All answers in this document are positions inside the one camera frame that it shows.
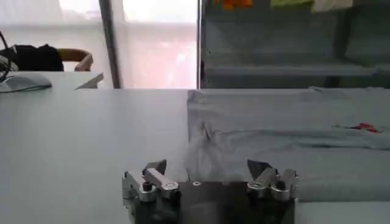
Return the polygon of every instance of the gray cloth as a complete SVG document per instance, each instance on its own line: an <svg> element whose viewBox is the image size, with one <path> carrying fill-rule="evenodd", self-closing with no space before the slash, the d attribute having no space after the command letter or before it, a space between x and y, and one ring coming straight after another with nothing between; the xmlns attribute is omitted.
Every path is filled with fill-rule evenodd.
<svg viewBox="0 0 390 224"><path fill-rule="evenodd" d="M191 91L187 171L200 181L251 179L246 160L300 175L303 201L390 200L390 91ZM353 130L372 124L381 133Z"/></svg>

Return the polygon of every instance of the metal shelving unit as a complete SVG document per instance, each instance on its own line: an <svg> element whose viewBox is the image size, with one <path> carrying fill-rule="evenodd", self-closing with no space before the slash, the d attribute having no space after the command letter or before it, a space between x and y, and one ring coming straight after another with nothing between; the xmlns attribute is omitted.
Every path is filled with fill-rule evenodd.
<svg viewBox="0 0 390 224"><path fill-rule="evenodd" d="M353 37L361 30L355 21L361 23L366 7L382 8L378 4L384 2L390 3L360 0L351 9L318 14L310 13L310 5L270 9L269 2L255 1L251 9L226 11L205 3L202 87L390 86L385 69L390 65L379 67L349 49L351 42L359 45Z"/></svg>

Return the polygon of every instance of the black cable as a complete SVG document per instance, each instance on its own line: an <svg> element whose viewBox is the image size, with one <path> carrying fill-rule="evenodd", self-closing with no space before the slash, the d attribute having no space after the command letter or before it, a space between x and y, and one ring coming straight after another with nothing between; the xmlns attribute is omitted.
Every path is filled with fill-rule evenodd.
<svg viewBox="0 0 390 224"><path fill-rule="evenodd" d="M2 40L2 43L5 47L5 52L7 55L5 55L5 57L8 59L7 61L7 68L5 69L5 72L3 73L2 76L0 76L0 83L3 82L6 78L7 78L7 75L8 73L10 72L11 70L11 53L10 53L10 49L8 48L8 44L3 36L3 34L1 33L0 31L0 38Z"/></svg>

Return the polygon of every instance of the table surface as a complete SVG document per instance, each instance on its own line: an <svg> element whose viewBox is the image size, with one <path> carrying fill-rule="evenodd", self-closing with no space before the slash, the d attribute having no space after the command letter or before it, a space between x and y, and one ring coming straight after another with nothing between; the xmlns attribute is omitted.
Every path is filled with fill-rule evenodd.
<svg viewBox="0 0 390 224"><path fill-rule="evenodd" d="M125 170L164 158L167 175L186 179L186 99L185 90L0 95L1 223L129 223ZM385 223L388 211L387 202L302 203L296 223Z"/></svg>
<svg viewBox="0 0 390 224"><path fill-rule="evenodd" d="M10 75L30 74L34 72L10 72ZM37 72L53 85L56 91L69 91L80 88L95 88L103 80L101 72Z"/></svg>

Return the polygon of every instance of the screw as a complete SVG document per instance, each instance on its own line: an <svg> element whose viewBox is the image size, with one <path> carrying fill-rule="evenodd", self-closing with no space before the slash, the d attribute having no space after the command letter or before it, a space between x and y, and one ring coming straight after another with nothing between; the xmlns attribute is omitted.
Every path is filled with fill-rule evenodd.
<svg viewBox="0 0 390 224"><path fill-rule="evenodd" d="M148 181L142 184L142 189L144 191L151 191L152 187L153 187L152 183Z"/></svg>

